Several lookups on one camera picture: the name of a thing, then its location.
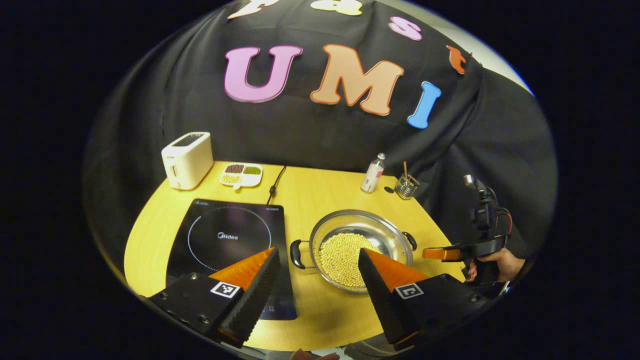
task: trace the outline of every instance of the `pot handle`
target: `pot handle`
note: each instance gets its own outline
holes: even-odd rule
[[[413,236],[411,236],[411,234],[407,233],[406,231],[403,231],[402,235],[406,236],[406,239],[409,240],[409,243],[411,244],[411,247],[413,248],[413,251],[416,251],[418,249],[418,244],[416,244],[415,239],[413,238]]]
[[[291,246],[289,247],[289,252],[291,254],[291,262],[293,262],[294,265],[296,265],[298,268],[304,270],[307,267],[309,268],[315,268],[315,266],[305,266],[302,265],[302,261],[300,261],[300,243],[301,242],[305,242],[308,243],[309,241],[305,241],[305,240],[296,240],[294,242],[291,243]]]

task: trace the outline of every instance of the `letter cutout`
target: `letter cutout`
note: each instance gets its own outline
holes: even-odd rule
[[[278,1],[279,0],[249,0],[249,3],[247,5],[245,5],[242,9],[238,10],[237,12],[229,15],[227,19],[230,20],[230,19],[235,19],[236,17],[257,13],[260,10],[262,10],[260,5],[271,6],[277,3]]]
[[[422,30],[420,29],[420,26],[398,16],[391,16],[390,20],[391,22],[389,22],[389,27],[391,30],[399,33],[400,35],[404,35],[411,40],[422,40],[422,35],[420,34]]]
[[[339,12],[344,15],[357,16],[362,14],[362,3],[357,0],[318,0],[311,3],[311,7],[317,10]]]
[[[406,118],[409,125],[417,127],[418,129],[424,129],[429,125],[427,121],[429,113],[431,113],[436,99],[442,94],[437,86],[428,81],[423,81],[421,87],[422,96],[420,97],[420,102],[418,102],[418,107],[415,109],[415,112],[413,112],[413,115]]]
[[[453,68],[460,74],[464,74],[465,69],[462,67],[462,63],[467,63],[467,61],[462,57],[460,50],[449,45],[447,45],[447,49],[449,49],[449,62],[451,63],[451,66],[453,66]]]
[[[329,61],[320,88],[309,96],[320,104],[334,105],[340,102],[338,86],[342,89],[347,105],[353,106],[369,90],[369,96],[360,103],[367,113],[386,116],[391,112],[389,100],[396,80],[404,69],[391,61],[381,61],[364,73],[358,53],[344,45],[328,44],[323,50]]]
[[[246,82],[251,59],[258,55],[258,47],[240,47],[227,53],[227,72],[225,73],[225,92],[233,100],[241,102],[265,102],[280,95],[287,83],[291,62],[302,54],[297,46],[274,46],[269,54],[274,56],[269,82],[264,86],[251,86]]]

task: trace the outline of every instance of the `white bottle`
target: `white bottle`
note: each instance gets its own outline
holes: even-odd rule
[[[369,164],[367,175],[364,176],[364,181],[362,181],[362,185],[360,185],[362,191],[372,193],[376,188],[376,184],[378,184],[378,180],[385,169],[385,164],[382,162],[384,159],[385,155],[381,152],[378,154],[378,158]]]

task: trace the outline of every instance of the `black cloth backdrop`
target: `black cloth backdrop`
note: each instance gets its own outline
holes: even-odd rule
[[[234,2],[180,29],[133,66],[96,118],[83,170],[89,223],[116,267],[124,272],[131,227],[166,177],[162,148],[190,131],[211,133],[216,160],[364,172],[384,152],[385,175],[394,176],[407,161],[425,183],[417,200],[452,243],[479,236],[469,218],[477,193],[463,185],[463,175],[473,174],[511,211],[513,254],[528,258],[540,249],[555,208],[557,167],[535,98],[411,15],[361,2],[359,16],[316,10],[306,1],[280,1],[227,20],[246,4]],[[391,16],[418,24],[422,40],[393,32]],[[356,49],[365,71],[382,60],[404,69],[388,116],[360,109],[366,95],[347,106],[341,87],[336,105],[310,100],[326,68],[326,44]],[[224,90],[225,54],[259,47],[247,82],[260,86],[271,74],[269,49],[278,45],[303,48],[283,92],[257,104],[231,99]],[[467,59],[464,75],[449,63],[447,45]],[[406,118],[419,103],[423,81],[442,94],[428,127],[417,129]]]

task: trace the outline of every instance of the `black induction cooktop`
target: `black induction cooktop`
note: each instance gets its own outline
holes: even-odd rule
[[[282,267],[260,319],[293,320],[298,314],[279,205],[195,199],[173,242],[166,285],[190,272],[213,274],[270,247],[278,249]]]

